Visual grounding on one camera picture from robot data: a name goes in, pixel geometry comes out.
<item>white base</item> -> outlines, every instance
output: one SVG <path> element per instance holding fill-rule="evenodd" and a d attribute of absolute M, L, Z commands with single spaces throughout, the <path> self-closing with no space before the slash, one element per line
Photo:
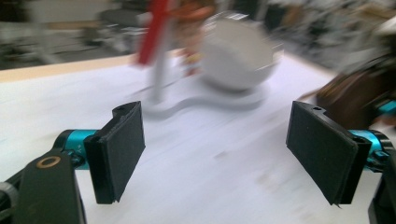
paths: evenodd
<path fill-rule="evenodd" d="M 146 115 L 169 118 L 178 111 L 192 105 L 208 105 L 224 109 L 251 110 L 257 108 L 264 97 L 264 87 L 259 85 L 249 91 L 226 91 L 204 81 L 202 75 L 183 77 L 163 88 L 163 100 L 155 104 L 150 101 L 152 88 L 138 93 Z"/>

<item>white table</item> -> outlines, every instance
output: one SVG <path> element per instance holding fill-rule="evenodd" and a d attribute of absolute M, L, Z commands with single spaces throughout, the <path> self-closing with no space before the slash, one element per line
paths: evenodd
<path fill-rule="evenodd" d="M 61 131 L 101 129 L 114 107 L 134 100 L 147 74 L 127 61 L 0 72 L 0 180 L 51 149 Z M 286 148 L 291 102 L 332 75 L 286 54 L 262 84 L 269 94 L 260 108 L 144 118 L 147 147 L 120 203 L 96 204 L 89 171 L 76 171 L 88 222 L 369 223 L 379 174 L 363 172 L 353 204 L 340 209 Z"/>

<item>brown bag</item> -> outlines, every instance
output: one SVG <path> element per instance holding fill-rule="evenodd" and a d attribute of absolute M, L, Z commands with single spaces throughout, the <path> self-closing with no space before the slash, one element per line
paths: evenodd
<path fill-rule="evenodd" d="M 338 75 L 317 95 L 317 105 L 346 129 L 368 129 L 377 117 L 374 102 L 396 88 L 396 69 L 386 57 L 371 61 L 351 75 Z"/>

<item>blurry background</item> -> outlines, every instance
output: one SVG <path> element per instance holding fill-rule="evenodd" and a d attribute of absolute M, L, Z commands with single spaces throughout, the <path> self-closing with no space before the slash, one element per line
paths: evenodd
<path fill-rule="evenodd" d="M 0 69 L 136 52 L 149 0 L 0 0 Z M 285 51 L 337 72 L 383 52 L 375 28 L 395 0 L 217 0 L 247 14 Z"/>

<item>white container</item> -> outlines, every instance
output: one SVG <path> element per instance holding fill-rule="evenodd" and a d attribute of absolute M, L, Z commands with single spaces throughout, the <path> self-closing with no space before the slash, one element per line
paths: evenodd
<path fill-rule="evenodd" d="M 216 17 L 206 29 L 202 45 L 205 80 L 226 90 L 245 91 L 271 75 L 278 48 L 251 21 L 238 14 Z"/>

